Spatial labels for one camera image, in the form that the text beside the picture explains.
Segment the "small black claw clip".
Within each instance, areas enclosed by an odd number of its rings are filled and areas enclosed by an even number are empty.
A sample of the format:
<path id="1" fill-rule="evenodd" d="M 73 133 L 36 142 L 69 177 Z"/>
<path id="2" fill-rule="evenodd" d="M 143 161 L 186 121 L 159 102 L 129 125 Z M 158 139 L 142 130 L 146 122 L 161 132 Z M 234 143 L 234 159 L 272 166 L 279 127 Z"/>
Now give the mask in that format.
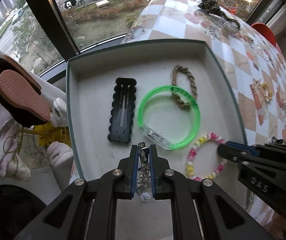
<path id="1" fill-rule="evenodd" d="M 276 137 L 272 137 L 269 142 L 272 144 L 284 144 L 283 139 L 277 139 Z"/>

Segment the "red plastic stool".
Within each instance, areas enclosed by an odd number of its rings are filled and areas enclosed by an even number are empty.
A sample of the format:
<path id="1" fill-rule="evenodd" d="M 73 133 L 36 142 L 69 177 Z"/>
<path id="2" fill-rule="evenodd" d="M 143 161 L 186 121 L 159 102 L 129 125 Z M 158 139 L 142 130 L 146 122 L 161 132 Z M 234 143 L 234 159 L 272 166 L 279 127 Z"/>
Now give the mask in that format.
<path id="1" fill-rule="evenodd" d="M 274 36 L 274 33 L 271 31 L 271 29 L 264 23 L 253 23 L 251 25 L 253 29 L 258 31 L 262 36 L 264 36 L 274 47 L 276 47 L 276 38 Z"/>

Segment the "orange soled black slipper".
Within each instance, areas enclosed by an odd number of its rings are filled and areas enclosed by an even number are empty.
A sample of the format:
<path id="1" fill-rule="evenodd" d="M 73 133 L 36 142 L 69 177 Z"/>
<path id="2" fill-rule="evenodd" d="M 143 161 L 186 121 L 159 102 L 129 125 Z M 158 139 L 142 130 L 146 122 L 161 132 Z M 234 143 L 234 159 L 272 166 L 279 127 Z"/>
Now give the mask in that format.
<path id="1" fill-rule="evenodd" d="M 23 127 L 46 124 L 50 107 L 25 77 L 14 70 L 0 74 L 0 103 Z"/>

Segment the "black scalloped snap hair clip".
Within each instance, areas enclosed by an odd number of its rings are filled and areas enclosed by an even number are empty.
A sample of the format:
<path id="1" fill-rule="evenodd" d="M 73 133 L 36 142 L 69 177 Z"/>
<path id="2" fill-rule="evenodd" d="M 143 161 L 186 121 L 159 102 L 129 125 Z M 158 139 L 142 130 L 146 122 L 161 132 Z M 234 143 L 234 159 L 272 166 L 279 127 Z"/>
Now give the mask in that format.
<path id="1" fill-rule="evenodd" d="M 135 79 L 125 77 L 118 77 L 115 83 L 108 140 L 129 144 L 132 135 L 137 83 Z"/>

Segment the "clear large claw clip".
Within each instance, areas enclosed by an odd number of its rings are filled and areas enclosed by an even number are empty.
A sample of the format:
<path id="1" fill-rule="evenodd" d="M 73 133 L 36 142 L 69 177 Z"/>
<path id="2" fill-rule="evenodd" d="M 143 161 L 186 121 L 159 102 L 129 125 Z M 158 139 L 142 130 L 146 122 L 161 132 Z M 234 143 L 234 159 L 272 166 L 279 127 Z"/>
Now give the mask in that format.
<path id="1" fill-rule="evenodd" d="M 224 36 L 234 35 L 239 31 L 238 25 L 234 22 L 214 14 L 208 14 L 207 16 L 221 30 Z"/>

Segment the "grey-green shallow tray box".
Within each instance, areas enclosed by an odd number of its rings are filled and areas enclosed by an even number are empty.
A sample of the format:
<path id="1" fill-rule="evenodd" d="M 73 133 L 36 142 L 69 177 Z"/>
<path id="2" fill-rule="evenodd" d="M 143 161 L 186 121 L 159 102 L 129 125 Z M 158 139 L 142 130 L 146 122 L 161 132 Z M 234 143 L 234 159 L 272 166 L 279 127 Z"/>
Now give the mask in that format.
<path id="1" fill-rule="evenodd" d="M 181 109 L 170 91 L 150 99 L 153 89 L 170 84 L 172 69 L 181 65 L 192 73 L 200 110 L 198 135 L 214 132 L 225 140 L 245 143 L 245 129 L 232 88 L 223 68 L 204 41 L 165 39 L 121 44 L 68 62 L 67 102 L 72 148 L 79 174 L 99 178 L 116 167 L 140 141 L 151 144 L 139 127 L 139 107 L 144 104 L 145 124 L 172 144 L 185 139 L 193 128 L 191 108 Z M 110 142 L 115 80 L 136 80 L 136 101 L 131 142 Z"/>

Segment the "dark crochet scrunchie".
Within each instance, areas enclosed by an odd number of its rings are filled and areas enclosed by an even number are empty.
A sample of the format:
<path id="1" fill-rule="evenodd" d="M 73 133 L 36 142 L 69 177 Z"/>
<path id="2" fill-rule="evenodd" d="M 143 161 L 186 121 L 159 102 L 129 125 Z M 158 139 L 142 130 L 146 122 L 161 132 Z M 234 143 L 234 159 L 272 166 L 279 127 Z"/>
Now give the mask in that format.
<path id="1" fill-rule="evenodd" d="M 201 0 L 199 7 L 207 13 L 215 14 L 218 16 L 222 15 L 222 11 L 216 0 Z"/>

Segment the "white pink cloth bag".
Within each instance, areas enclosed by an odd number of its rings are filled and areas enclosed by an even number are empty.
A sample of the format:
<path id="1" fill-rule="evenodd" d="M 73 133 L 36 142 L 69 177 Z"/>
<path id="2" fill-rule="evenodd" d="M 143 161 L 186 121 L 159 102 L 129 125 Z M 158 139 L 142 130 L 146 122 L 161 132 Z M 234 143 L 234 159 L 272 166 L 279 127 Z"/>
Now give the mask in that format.
<path id="1" fill-rule="evenodd" d="M 28 181 L 31 171 L 18 154 L 20 124 L 0 104 L 0 176 Z"/>

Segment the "checkered floral tablecloth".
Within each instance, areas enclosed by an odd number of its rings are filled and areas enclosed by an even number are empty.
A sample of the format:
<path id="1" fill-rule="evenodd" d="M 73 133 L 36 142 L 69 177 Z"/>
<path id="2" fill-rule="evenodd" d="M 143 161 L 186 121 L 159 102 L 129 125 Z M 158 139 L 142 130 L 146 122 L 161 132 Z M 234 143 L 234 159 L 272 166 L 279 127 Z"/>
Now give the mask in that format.
<path id="1" fill-rule="evenodd" d="M 201 0 L 151 0 L 124 42 L 162 38 L 205 41 L 222 66 L 238 102 L 247 142 L 272 137 L 286 142 L 286 61 L 264 36 L 240 21 L 240 32 L 224 36 L 199 11 Z M 261 79 L 259 93 L 250 88 Z"/>

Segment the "white plush toy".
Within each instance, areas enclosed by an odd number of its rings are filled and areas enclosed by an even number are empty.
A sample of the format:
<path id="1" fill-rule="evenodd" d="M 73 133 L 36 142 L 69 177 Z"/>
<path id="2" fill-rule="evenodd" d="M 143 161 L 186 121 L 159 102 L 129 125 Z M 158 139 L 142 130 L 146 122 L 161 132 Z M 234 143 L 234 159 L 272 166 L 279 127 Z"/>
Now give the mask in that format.
<path id="1" fill-rule="evenodd" d="M 61 98 L 57 98 L 50 115 L 51 143 L 47 148 L 51 166 L 60 166 L 72 163 L 74 154 L 71 148 L 70 134 L 67 119 L 67 104 Z"/>

